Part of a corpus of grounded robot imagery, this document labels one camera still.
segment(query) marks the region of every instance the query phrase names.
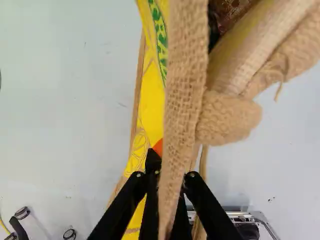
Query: burlap strap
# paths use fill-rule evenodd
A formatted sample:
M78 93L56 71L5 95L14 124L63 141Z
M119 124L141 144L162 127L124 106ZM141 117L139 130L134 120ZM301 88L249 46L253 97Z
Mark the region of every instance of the burlap strap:
M196 139L212 146L239 141L258 125L261 112L252 100L207 90L196 125Z

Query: yellow fabric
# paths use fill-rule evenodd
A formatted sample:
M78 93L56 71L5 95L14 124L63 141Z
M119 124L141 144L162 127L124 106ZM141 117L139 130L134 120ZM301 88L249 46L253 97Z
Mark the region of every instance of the yellow fabric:
M136 1L145 35L143 76L136 133L131 154L123 172L127 179L134 171L144 171L148 148L155 146L164 134L165 84L167 76L167 0ZM137 240L145 208L146 197L139 203L123 240Z

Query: burlap bag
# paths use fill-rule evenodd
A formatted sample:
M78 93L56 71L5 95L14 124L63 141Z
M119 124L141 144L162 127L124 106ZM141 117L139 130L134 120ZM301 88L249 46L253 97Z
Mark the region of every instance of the burlap bag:
M160 240L170 234L195 146L248 136L261 119L261 108L252 98L310 68L320 56L318 0L261 0L223 36L209 58L207 4L169 4Z

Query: metal rack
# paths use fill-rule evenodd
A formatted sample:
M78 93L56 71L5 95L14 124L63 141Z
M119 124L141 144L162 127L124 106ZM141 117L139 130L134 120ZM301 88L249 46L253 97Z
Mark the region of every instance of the metal rack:
M261 211L226 211L230 220L236 224L255 224L262 225L273 240L280 240L275 230L270 225L268 219ZM188 218L191 225L194 224L196 219L196 211L188 211Z

